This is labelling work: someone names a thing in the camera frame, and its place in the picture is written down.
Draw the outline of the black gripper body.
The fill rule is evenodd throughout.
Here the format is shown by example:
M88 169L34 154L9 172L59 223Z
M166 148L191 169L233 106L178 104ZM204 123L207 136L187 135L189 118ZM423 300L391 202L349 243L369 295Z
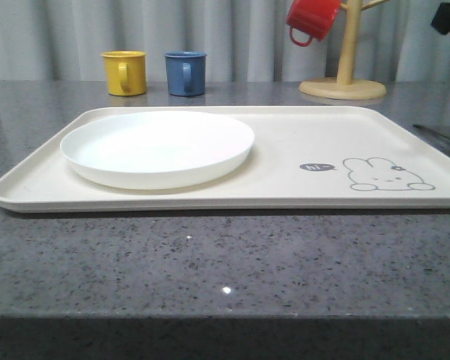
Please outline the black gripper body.
M450 33L450 2L441 2L432 21L431 26L441 35Z

